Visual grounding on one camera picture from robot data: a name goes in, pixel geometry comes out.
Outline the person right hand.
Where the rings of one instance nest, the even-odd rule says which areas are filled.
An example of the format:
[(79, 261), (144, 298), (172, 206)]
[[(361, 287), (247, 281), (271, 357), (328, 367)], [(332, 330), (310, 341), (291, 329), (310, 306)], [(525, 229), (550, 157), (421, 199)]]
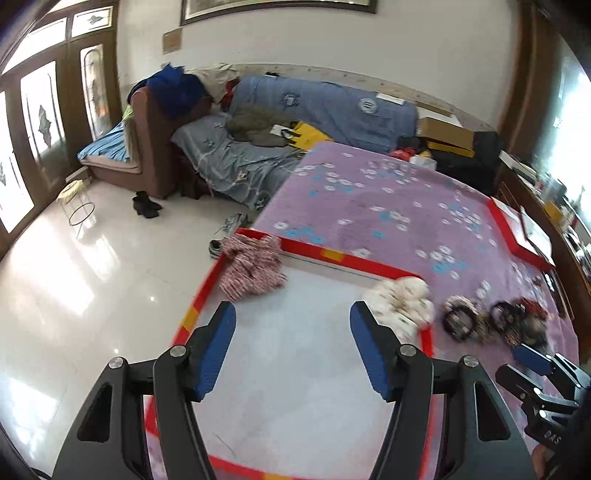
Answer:
[(533, 449), (531, 459), (538, 480), (544, 480), (547, 478), (548, 464), (553, 456), (554, 452), (542, 444), (538, 444)]

